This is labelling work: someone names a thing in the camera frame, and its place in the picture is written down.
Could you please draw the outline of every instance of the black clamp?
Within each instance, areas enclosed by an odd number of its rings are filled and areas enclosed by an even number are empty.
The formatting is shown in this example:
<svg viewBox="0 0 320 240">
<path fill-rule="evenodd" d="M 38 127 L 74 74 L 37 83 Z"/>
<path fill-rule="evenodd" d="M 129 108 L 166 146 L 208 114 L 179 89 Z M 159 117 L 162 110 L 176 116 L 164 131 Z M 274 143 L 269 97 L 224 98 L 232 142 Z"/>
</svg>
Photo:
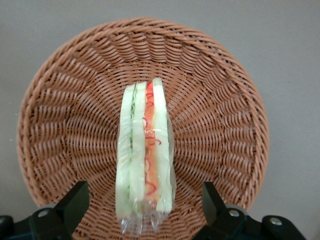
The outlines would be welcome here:
<svg viewBox="0 0 320 240">
<path fill-rule="evenodd" d="M 212 182 L 202 185 L 202 208 L 207 225 L 193 240 L 306 240 L 282 216 L 268 215 L 258 222 L 238 208 L 226 207 Z"/>
<path fill-rule="evenodd" d="M 54 208 L 40 209 L 17 223 L 0 216 L 0 240 L 72 240 L 88 208 L 88 182 L 79 181 Z"/>
</svg>

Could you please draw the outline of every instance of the plastic-wrapped sandwich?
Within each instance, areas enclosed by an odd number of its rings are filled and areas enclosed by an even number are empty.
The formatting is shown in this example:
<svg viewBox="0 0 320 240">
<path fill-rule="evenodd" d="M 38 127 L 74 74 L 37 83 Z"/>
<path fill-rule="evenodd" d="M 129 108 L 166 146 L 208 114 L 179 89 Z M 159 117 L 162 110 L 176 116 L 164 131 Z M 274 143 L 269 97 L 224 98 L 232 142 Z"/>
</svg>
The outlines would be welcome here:
<svg viewBox="0 0 320 240">
<path fill-rule="evenodd" d="M 161 79 L 125 88 L 117 142 L 115 213 L 122 233 L 154 230 L 173 209 L 174 136 Z"/>
</svg>

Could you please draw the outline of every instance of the tomato slice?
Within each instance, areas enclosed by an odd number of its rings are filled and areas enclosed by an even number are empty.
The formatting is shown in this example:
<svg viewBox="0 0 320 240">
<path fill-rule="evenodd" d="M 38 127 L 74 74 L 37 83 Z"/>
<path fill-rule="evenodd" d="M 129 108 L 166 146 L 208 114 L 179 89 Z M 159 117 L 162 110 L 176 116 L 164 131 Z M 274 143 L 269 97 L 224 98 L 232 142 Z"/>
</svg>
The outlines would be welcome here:
<svg viewBox="0 0 320 240">
<path fill-rule="evenodd" d="M 145 121 L 145 199 L 156 206 L 159 199 L 156 144 L 161 144 L 161 142 L 156 139 L 153 121 L 155 114 L 155 99 L 152 81 L 146 85 L 145 97 L 146 102 L 143 118 Z"/>
</svg>

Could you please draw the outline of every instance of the wicker basket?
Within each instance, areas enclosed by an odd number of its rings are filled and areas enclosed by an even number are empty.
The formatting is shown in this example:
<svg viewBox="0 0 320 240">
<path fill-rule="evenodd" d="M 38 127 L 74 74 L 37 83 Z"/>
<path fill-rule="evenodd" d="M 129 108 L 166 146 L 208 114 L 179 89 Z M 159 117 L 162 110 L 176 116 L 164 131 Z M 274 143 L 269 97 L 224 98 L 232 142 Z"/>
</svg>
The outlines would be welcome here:
<svg viewBox="0 0 320 240">
<path fill-rule="evenodd" d="M 130 239 L 115 217 L 117 133 L 125 86 L 161 77 L 175 134 L 175 209 L 140 239 L 191 239 L 206 224 L 202 182 L 248 209 L 264 179 L 269 135 L 259 93 L 243 67 L 206 34 L 173 22 L 124 19 L 59 47 L 30 84 L 18 154 L 38 205 L 87 180 L 90 207 L 76 239 Z"/>
</svg>

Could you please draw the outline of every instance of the gray background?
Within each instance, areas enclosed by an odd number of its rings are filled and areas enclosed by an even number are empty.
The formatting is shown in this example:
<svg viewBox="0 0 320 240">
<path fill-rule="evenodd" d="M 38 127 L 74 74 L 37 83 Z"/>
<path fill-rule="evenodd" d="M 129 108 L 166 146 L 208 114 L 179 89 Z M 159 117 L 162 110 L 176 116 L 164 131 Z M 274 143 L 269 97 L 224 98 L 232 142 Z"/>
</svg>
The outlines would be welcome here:
<svg viewBox="0 0 320 240">
<path fill-rule="evenodd" d="M 0 214 L 37 209 L 22 179 L 17 120 L 34 74 L 61 44 L 101 23 L 149 16 L 199 29 L 244 66 L 267 111 L 270 155 L 250 209 L 320 239 L 320 1 L 0 1 Z"/>
</svg>

